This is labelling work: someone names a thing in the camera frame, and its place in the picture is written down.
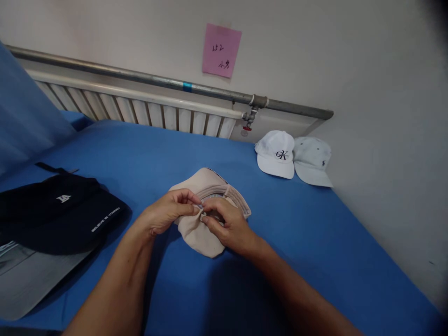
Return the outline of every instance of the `paper note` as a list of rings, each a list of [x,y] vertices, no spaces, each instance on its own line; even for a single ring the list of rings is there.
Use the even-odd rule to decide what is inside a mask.
[[[202,72],[232,77],[241,32],[207,23]]]

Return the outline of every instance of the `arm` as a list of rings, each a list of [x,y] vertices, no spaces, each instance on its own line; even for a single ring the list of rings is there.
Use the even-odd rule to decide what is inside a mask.
[[[103,276],[64,331],[64,336],[140,334],[143,293],[155,237],[183,215],[195,215],[201,200],[173,190],[149,206],[123,236]]]
[[[221,214],[224,227],[209,216],[203,217],[204,223],[224,246],[251,261],[264,274],[283,303],[296,332],[307,335],[361,334],[251,230],[239,209],[223,199],[211,198],[205,201],[204,211],[211,210]]]

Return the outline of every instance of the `white wall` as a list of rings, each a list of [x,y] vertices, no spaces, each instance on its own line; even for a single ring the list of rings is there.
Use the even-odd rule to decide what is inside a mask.
[[[201,72],[207,22],[243,31],[232,79]],[[448,78],[429,22],[417,0],[0,0],[7,44],[333,109],[313,135],[335,191],[443,310]]]

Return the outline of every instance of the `person's left hand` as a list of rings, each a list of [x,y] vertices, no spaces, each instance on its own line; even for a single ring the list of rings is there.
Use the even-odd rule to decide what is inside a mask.
[[[179,216],[193,216],[199,209],[193,204],[201,200],[189,189],[169,191],[158,201],[148,206],[135,224],[142,225],[152,236],[164,233]]]

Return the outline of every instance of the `cap strap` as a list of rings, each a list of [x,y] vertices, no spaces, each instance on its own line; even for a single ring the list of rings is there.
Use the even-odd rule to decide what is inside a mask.
[[[66,174],[66,173],[68,173],[63,168],[53,168],[52,166],[49,166],[48,164],[43,163],[43,162],[37,162],[37,163],[35,163],[35,165],[38,166],[39,168],[47,170],[47,171],[49,171],[51,173],[58,173],[58,174]]]

